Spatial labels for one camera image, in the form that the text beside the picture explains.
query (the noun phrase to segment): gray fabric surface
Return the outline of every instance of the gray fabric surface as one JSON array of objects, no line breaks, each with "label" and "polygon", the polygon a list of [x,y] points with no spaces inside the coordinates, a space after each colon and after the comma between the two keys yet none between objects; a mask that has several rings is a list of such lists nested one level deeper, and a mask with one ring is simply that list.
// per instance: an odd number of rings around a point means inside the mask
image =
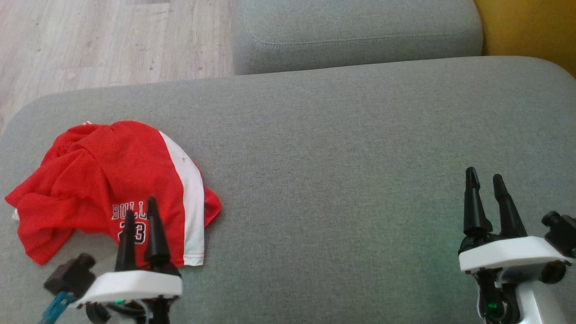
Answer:
[{"label": "gray fabric surface", "polygon": [[[77,91],[21,110],[0,140],[0,194],[52,140],[90,120],[135,119],[172,137],[223,204],[201,268],[185,268],[173,323],[479,323],[459,271],[464,170],[498,231],[499,172],[524,218],[576,213],[576,81],[546,61],[478,57]],[[78,233],[43,268],[0,204],[0,323],[33,323],[42,282],[86,251]],[[554,287],[576,321],[575,272]],[[68,311],[61,323],[87,323]]]},{"label": "gray fabric surface", "polygon": [[480,55],[473,0],[237,0],[236,74]]}]

